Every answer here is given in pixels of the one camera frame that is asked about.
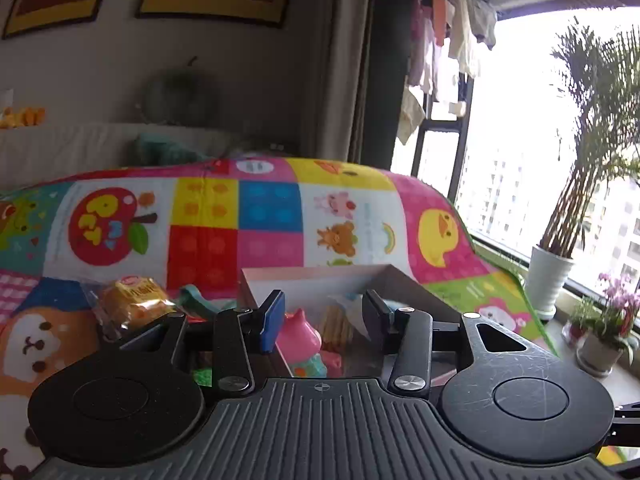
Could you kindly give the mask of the pink cat figurine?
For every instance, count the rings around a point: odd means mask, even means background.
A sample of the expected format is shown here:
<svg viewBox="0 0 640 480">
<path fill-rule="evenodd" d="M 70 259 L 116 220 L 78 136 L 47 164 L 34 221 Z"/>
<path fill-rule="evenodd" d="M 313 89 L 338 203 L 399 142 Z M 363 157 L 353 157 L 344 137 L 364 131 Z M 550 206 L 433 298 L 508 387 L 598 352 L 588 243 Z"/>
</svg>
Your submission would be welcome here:
<svg viewBox="0 0 640 480">
<path fill-rule="evenodd" d="M 343 376 L 341 355 L 322 349 L 321 335 L 307 321 L 302 308 L 285 315 L 277 338 L 277 347 L 295 377 L 340 378 Z"/>
</svg>

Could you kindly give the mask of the pink cardboard box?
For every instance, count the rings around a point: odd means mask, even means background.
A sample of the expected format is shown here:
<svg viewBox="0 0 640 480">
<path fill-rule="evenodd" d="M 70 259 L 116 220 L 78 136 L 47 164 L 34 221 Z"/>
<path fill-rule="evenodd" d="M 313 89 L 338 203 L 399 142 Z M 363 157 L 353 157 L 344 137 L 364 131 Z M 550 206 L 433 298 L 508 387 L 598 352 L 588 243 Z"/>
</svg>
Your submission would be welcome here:
<svg viewBox="0 0 640 480">
<path fill-rule="evenodd" d="M 285 310 L 303 309 L 306 320 L 322 329 L 326 312 L 340 309 L 352 328 L 349 342 L 334 351 L 342 356 L 344 377 L 386 378 L 393 363 L 370 341 L 362 319 L 361 297 L 373 289 L 382 299 L 429 313 L 436 322 L 457 323 L 460 313 L 449 307 L 396 266 L 326 266 L 325 268 L 245 269 L 241 273 L 239 303 L 259 306 L 275 289 L 284 292 Z"/>
</svg>

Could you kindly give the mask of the packaged small bread bun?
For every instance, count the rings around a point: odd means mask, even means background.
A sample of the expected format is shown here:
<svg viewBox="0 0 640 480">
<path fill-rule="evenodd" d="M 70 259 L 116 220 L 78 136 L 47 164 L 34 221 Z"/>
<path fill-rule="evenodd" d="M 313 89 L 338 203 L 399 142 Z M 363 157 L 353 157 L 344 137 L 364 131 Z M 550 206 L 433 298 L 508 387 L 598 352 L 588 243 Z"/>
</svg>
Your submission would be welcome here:
<svg viewBox="0 0 640 480">
<path fill-rule="evenodd" d="M 122 338 L 176 310 L 165 289 L 152 278 L 130 275 L 80 288 L 108 340 Z"/>
</svg>

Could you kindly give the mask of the colourful cartoon play mat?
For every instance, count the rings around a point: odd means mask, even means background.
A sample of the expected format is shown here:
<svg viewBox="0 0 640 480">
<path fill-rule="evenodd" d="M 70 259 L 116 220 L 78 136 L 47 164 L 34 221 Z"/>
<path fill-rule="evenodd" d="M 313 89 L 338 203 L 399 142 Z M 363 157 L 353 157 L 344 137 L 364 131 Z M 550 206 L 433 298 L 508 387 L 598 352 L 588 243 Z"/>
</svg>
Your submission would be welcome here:
<svg viewBox="0 0 640 480">
<path fill-rule="evenodd" d="M 477 255 L 454 206 L 348 162 L 241 158 L 78 174 L 1 195 L 1 474 L 41 463 L 37 385 L 98 346 L 82 289 L 138 276 L 217 306 L 246 269 L 389 264 L 461 312 L 548 342 L 520 282 Z"/>
</svg>

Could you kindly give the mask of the pink orchid pot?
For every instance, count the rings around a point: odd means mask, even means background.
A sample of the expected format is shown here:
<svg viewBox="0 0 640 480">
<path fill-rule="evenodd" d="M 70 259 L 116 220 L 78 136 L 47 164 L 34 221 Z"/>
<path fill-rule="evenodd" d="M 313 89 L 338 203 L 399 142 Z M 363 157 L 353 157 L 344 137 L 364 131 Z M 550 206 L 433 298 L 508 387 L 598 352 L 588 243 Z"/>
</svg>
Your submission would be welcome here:
<svg viewBox="0 0 640 480">
<path fill-rule="evenodd" d="M 639 351 L 639 337 L 634 336 L 639 314 L 639 291 L 631 276 L 617 278 L 601 273 L 602 290 L 597 298 L 585 296 L 574 311 L 585 330 L 576 351 L 578 365 L 597 378 L 608 377 L 621 359 L 629 366 Z"/>
</svg>

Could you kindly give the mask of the teal cloth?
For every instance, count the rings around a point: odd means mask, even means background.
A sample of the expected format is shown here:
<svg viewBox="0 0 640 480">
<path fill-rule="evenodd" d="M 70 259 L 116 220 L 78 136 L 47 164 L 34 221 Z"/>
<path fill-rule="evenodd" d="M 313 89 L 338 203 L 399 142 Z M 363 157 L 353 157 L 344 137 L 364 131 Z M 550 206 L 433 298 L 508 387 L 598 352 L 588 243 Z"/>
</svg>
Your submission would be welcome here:
<svg viewBox="0 0 640 480">
<path fill-rule="evenodd" d="M 134 140 L 134 160 L 139 166 L 165 167 L 205 162 L 208 156 L 155 134 L 141 133 Z"/>
</svg>

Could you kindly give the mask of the grey neck pillow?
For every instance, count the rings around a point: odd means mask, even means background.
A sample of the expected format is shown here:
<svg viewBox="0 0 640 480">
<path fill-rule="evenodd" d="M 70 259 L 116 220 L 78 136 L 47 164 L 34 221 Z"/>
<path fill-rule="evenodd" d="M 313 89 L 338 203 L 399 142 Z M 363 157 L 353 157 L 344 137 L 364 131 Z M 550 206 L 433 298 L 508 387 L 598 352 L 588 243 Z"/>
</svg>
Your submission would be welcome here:
<svg viewBox="0 0 640 480">
<path fill-rule="evenodd" d="M 216 115 L 215 78 L 198 66 L 198 56 L 194 55 L 181 65 L 149 76 L 136 107 L 146 124 L 208 127 Z"/>
</svg>

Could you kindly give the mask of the orange plush row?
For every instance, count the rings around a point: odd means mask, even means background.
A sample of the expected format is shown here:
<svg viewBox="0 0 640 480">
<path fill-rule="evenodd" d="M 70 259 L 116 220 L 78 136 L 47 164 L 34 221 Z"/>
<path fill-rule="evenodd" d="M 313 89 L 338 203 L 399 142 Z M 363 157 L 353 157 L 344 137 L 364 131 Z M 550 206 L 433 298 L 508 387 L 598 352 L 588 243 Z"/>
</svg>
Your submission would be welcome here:
<svg viewBox="0 0 640 480">
<path fill-rule="evenodd" d="M 14 112 L 12 107 L 6 107 L 1 113 L 0 128 L 35 127 L 42 124 L 44 118 L 46 118 L 46 110 L 43 107 L 25 107 L 17 112 Z"/>
</svg>

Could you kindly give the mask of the potted bamboo plant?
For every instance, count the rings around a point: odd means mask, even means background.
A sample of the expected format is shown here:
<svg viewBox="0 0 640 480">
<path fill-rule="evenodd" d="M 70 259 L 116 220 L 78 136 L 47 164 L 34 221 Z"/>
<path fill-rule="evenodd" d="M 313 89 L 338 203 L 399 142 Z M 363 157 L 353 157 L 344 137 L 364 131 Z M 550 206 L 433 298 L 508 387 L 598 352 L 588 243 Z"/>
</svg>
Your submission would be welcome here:
<svg viewBox="0 0 640 480">
<path fill-rule="evenodd" d="M 639 175 L 639 29 L 602 37 L 574 22 L 552 56 L 574 106 L 574 160 L 526 275 L 527 299 L 544 322 L 555 316 L 597 185 Z"/>
</svg>

